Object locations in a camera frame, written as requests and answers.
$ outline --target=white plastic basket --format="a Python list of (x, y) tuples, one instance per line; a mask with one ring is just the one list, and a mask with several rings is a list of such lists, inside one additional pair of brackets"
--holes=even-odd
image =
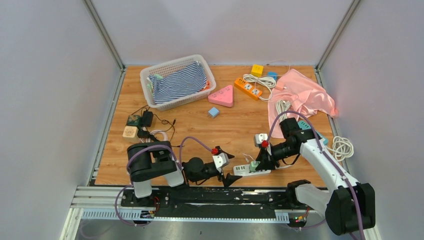
[[(188, 65), (196, 61), (200, 62), (203, 65), (204, 73), (206, 74), (207, 80), (209, 81), (209, 89), (206, 89), (204, 91), (197, 92), (188, 96), (180, 97), (172, 101), (164, 102), (161, 104), (155, 104), (155, 102), (153, 101), (152, 93), (147, 87), (147, 84), (149, 83), (149, 81), (147, 80), (147, 77), (149, 75), (154, 75), (154, 74), (159, 74), (162, 77), (166, 77), (172, 73), (175, 73), (176, 71), (179, 71), (187, 67)], [(204, 99), (209, 94), (211, 94), (211, 92), (217, 87), (217, 84), (215, 82), (214, 76), (212, 75), (211, 69), (209, 68), (205, 59), (199, 54), (186, 56), (186, 57), (178, 58), (172, 61), (167, 61), (158, 65), (147, 67), (141, 70), (140, 81), (141, 81), (141, 87), (143, 88), (144, 97), (147, 100), (147, 104), (151, 108), (155, 108), (159, 111), (165, 111), (168, 109), (172, 109), (184, 104), (197, 101), (199, 99)]]

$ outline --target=power adapter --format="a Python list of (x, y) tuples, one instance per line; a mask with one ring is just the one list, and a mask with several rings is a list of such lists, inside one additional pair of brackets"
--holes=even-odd
[(153, 112), (151, 111), (144, 111), (143, 116), (141, 117), (140, 121), (140, 127), (150, 127), (152, 126), (153, 122)]

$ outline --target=power outlet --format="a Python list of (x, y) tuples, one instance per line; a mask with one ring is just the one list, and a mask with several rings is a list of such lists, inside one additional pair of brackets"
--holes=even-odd
[(209, 95), (207, 99), (210, 103), (231, 108), (233, 106), (233, 85), (228, 85), (221, 90), (214, 92)]
[(254, 95), (258, 95), (258, 94), (259, 94), (259, 92), (260, 92), (260, 91), (259, 91), (258, 89), (256, 89), (256, 88), (252, 90), (252, 94), (254, 94)]
[(252, 85), (250, 85), (249, 83), (247, 83), (246, 85), (244, 85), (244, 88), (246, 90), (250, 90), (250, 89), (252, 89)]
[(237, 78), (234, 81), (234, 87), (242, 91), (243, 93), (247, 94), (249, 97), (251, 97), (254, 100), (258, 100), (259, 97), (262, 95), (262, 91), (254, 88), (252, 84), (245, 81), (243, 78)]

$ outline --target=blue and white striped shirt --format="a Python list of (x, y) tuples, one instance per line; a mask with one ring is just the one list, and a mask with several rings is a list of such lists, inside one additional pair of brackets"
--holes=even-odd
[(152, 84), (155, 104), (163, 104), (175, 99), (192, 95), (203, 90), (207, 77), (203, 65), (196, 61), (162, 79), (148, 76)]

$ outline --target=wooden surface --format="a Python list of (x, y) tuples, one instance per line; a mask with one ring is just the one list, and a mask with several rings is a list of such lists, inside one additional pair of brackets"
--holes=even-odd
[[(147, 104), (140, 84), (140, 71), (143, 68), (145, 66), (130, 66), (127, 69), (100, 162), (96, 185), (127, 185), (130, 183), (130, 178), (126, 173), (127, 148), (133, 143), (125, 141), (122, 134), (128, 115)], [(293, 68), (316, 81), (314, 69), (311, 66), (294, 66)], [(210, 66), (210, 69), (217, 83), (216, 89), (212, 92), (216, 92), (227, 85), (233, 85), (234, 81), (243, 74), (250, 73), (251, 66), (213, 65)], [(263, 72), (273, 71), (282, 75), (287, 70), (286, 66), (265, 66)], [(264, 87), (258, 86), (263, 91), (264, 97), (268, 97), (268, 91)], [(217, 107), (220, 111), (216, 118), (208, 117), (208, 111), (212, 107)], [(210, 148), (221, 146), (227, 153), (235, 155), (236, 157), (231, 159), (230, 164), (224, 168), (225, 174), (233, 173), (233, 166), (247, 164), (243, 153), (256, 158), (259, 149), (254, 146), (254, 135), (270, 131), (267, 103), (261, 100), (255, 101), (236, 88), (234, 88), (233, 107), (212, 104), (208, 102), (207, 98), (204, 98), (167, 111), (158, 111), (154, 108), (150, 110), (161, 119), (170, 122), (176, 119), (176, 131), (171, 140), (173, 146), (179, 145), (184, 137), (193, 136)], [(330, 142), (333, 140), (333, 133), (326, 114), (318, 112), (309, 120), (315, 129), (327, 137)], [(161, 124), (156, 118), (149, 129), (166, 130), (168, 128), (169, 125)], [(169, 138), (171, 134), (172, 130), (168, 131)], [(158, 139), (162, 139), (160, 134), (156, 136)], [(281, 141), (281, 139), (271, 139), (273, 144)], [(179, 149), (174, 147), (173, 150), (178, 157)], [(184, 143), (183, 162), (187, 162), (192, 157), (199, 157), (204, 162), (212, 161), (210, 152), (194, 140), (189, 139)], [(293, 159), (294, 157), (291, 157), (287, 162), (289, 163)], [(242, 177), (232, 186), (277, 187), (286, 186), (287, 183), (302, 179), (311, 181), (317, 187), (325, 187), (320, 176), (303, 157), (300, 157), (297, 163), (291, 167), (273, 170), (270, 174)], [(152, 180), (152, 185), (167, 185), (167, 182), (164, 177), (157, 177)], [(222, 186), (222, 183), (213, 177), (207, 180), (203, 186)]]

